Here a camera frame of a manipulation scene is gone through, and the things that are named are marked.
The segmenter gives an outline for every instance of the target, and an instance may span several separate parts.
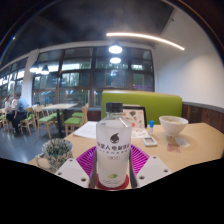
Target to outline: pink coaster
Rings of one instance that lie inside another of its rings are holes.
[[[99,176],[97,174],[96,186],[101,190],[124,190],[128,186],[128,184],[129,184],[129,177],[128,175],[126,175],[125,181],[121,186],[115,188],[105,187],[100,183]]]
[[[168,143],[168,145],[167,145],[167,151],[180,153],[180,146],[177,145],[177,144]]]

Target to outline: label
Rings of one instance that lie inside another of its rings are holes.
[[[96,140],[100,183],[110,188],[121,186],[127,173],[131,127],[116,120],[106,121],[105,125],[97,125]]]

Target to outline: floor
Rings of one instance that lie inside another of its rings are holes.
[[[38,135],[38,129],[30,126],[31,135],[24,128],[23,135],[20,132],[15,135],[12,131],[4,131],[1,127],[0,129],[0,158],[8,159],[21,163],[28,163],[37,154],[40,154],[41,148],[44,143],[49,141],[49,136],[44,129],[40,129],[40,137]],[[58,138],[59,134],[51,126],[51,136],[53,138]]]

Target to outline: green bench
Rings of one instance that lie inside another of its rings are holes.
[[[106,117],[106,103],[121,102],[145,107],[147,124],[154,120],[160,124],[159,117],[164,115],[182,116],[182,98],[176,95],[143,91],[104,90],[102,92],[101,119]]]

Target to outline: wooden chair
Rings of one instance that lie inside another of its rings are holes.
[[[82,107],[82,113],[83,113],[82,118],[80,118],[80,117],[70,117],[69,119],[67,119],[64,122],[66,136],[69,133],[73,132],[75,127],[81,127],[82,125],[84,125],[88,121],[87,111],[88,111],[88,108],[86,106],[84,106],[84,107]]]
[[[87,112],[88,112],[89,104],[86,103],[85,107],[87,108]],[[82,116],[83,116],[82,112],[75,112],[75,113],[72,114],[72,117],[81,117],[82,118]]]
[[[31,124],[33,125],[34,129],[36,130],[35,115],[33,112],[33,107],[27,107],[26,112],[27,112],[26,119],[20,121],[20,129],[23,134],[23,127],[25,127],[26,129],[28,129],[28,131],[31,135],[31,132],[30,132]]]
[[[53,110],[47,110],[48,116],[52,116],[55,119],[55,122],[57,122],[57,112],[55,113]],[[62,112],[59,112],[60,119],[62,124],[64,125],[64,114]]]
[[[57,131],[56,124],[55,124],[55,119],[52,116],[43,116],[43,107],[38,106],[36,107],[35,114],[37,117],[37,123],[38,123],[38,134],[40,136],[40,129],[45,129],[48,132],[49,138],[51,139],[51,133],[50,133],[50,126],[54,126],[55,131]]]

